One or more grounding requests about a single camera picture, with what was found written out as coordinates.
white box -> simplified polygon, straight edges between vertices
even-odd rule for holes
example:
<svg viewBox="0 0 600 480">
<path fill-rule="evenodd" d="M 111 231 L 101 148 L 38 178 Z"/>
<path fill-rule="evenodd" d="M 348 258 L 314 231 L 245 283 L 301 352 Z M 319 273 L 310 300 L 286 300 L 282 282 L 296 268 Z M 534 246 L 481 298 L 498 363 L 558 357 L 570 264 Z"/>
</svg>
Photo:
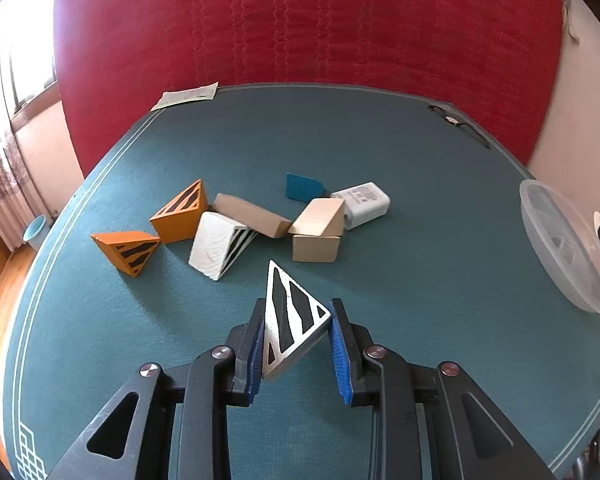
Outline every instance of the white box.
<svg viewBox="0 0 600 480">
<path fill-rule="evenodd" d="M 358 227 L 387 212 L 391 199 L 373 182 L 331 193 L 344 200 L 344 228 Z"/>
</svg>

red quilted wall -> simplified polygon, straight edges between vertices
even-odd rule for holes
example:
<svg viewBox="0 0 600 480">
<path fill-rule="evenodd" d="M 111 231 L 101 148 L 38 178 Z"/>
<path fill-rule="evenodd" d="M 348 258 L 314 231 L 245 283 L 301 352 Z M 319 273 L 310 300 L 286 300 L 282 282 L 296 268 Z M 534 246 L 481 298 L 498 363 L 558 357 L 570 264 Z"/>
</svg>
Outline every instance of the red quilted wall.
<svg viewBox="0 0 600 480">
<path fill-rule="evenodd" d="M 56 70 L 89 173 L 165 90 L 329 82 L 454 102 L 526 162 L 561 0 L 56 0 Z"/>
</svg>

black stripe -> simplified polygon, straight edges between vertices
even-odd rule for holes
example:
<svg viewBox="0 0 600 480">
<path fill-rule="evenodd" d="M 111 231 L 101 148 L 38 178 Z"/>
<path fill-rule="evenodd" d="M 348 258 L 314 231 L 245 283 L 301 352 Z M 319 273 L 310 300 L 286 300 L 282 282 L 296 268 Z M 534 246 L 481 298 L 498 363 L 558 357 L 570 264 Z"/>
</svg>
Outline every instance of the black stripe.
<svg viewBox="0 0 600 480">
<path fill-rule="evenodd" d="M 269 364 L 271 364 L 275 360 L 276 355 L 273 353 L 273 346 L 271 346 L 271 343 L 269 343 L 269 358 L 267 359 L 267 361 L 269 362 Z"/>
<path fill-rule="evenodd" d="M 126 251 L 122 251 L 120 253 L 120 256 L 122 256 L 126 260 L 129 256 L 133 256 L 134 254 L 142 253 L 143 251 L 146 251 L 147 249 L 152 248 L 157 243 L 158 242 L 145 242 L 144 244 L 140 244 L 140 245 L 135 246 Z"/>
<path fill-rule="evenodd" d="M 224 266 L 222 266 L 222 270 L 220 271 L 220 274 L 222 274 L 223 272 L 225 272 L 225 270 L 227 270 L 231 264 L 235 261 L 235 259 L 240 256 L 240 251 L 242 250 L 242 248 L 248 244 L 249 242 L 251 242 L 251 240 L 253 240 L 253 238 L 256 235 L 256 231 L 252 230 L 252 229 L 245 229 L 243 233 L 240 234 L 240 238 L 241 240 L 239 240 L 239 244 L 238 246 L 235 248 L 234 252 L 231 252 L 231 248 L 229 248 L 229 251 L 227 252 L 227 256 L 226 259 L 224 261 Z"/>
<path fill-rule="evenodd" d="M 181 209 L 188 209 L 198 199 L 199 192 L 196 190 L 187 200 L 187 203 L 181 207 Z"/>
<path fill-rule="evenodd" d="M 129 264 L 129 267 L 131 267 L 133 269 L 134 267 L 137 267 L 138 265 L 141 265 L 149 257 L 149 254 L 151 254 L 151 253 L 140 254 L 140 256 L 138 256 L 135 260 L 133 260 Z"/>
<path fill-rule="evenodd" d="M 304 334 L 314 325 L 314 316 L 311 314 L 309 298 L 294 282 L 289 282 L 289 289 L 291 290 L 291 301 L 294 304 L 294 309 L 302 321 L 302 333 Z"/>
<path fill-rule="evenodd" d="M 168 208 L 167 211 L 165 211 L 165 213 L 173 213 L 174 211 L 176 211 L 178 206 L 185 201 L 187 196 L 189 196 L 191 193 L 193 193 L 193 190 L 196 189 L 197 186 L 198 186 L 198 183 L 195 183 L 195 184 L 192 184 L 190 187 L 188 187 L 186 190 L 184 190 L 180 194 L 178 199 L 171 205 L 171 207 Z"/>
<path fill-rule="evenodd" d="M 273 302 L 273 307 L 276 309 L 280 353 L 284 353 L 294 343 L 294 336 L 291 333 L 291 327 L 289 326 L 289 313 L 286 310 L 286 289 L 282 284 L 280 273 L 277 269 L 273 269 L 271 301 Z"/>
<path fill-rule="evenodd" d="M 234 239 L 231 240 L 231 244 L 229 245 L 229 250 L 226 252 L 227 256 L 229 256 L 230 254 L 233 254 L 236 245 L 238 245 L 240 243 L 240 238 L 242 237 L 242 235 L 245 232 L 248 232 L 248 231 L 249 231 L 248 229 L 244 229 L 242 231 L 236 231 L 234 233 Z"/>
</svg>

plastic lid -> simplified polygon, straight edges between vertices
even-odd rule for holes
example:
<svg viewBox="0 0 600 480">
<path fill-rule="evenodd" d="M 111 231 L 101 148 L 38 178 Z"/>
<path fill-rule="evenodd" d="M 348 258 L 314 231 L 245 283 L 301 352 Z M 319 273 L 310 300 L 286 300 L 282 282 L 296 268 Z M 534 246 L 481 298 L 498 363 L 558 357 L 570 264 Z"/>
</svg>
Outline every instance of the plastic lid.
<svg viewBox="0 0 600 480">
<path fill-rule="evenodd" d="M 600 314 L 600 241 L 573 204 L 539 180 L 520 184 L 526 234 L 538 258 L 575 306 Z"/>
</svg>

window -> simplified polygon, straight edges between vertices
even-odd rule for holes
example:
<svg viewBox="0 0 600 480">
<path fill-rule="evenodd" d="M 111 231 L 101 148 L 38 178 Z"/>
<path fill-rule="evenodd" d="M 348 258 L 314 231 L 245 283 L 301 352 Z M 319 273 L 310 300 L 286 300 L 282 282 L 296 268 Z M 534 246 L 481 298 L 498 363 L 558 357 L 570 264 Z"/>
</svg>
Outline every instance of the window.
<svg viewBox="0 0 600 480">
<path fill-rule="evenodd" d="M 54 0 L 0 1 L 0 78 L 13 116 L 56 80 Z"/>
<path fill-rule="evenodd" d="M 8 58 L 14 111 L 56 80 L 53 9 L 54 0 L 20 0 L 14 6 L 11 41 L 0 52 L 1 59 Z"/>
</svg>

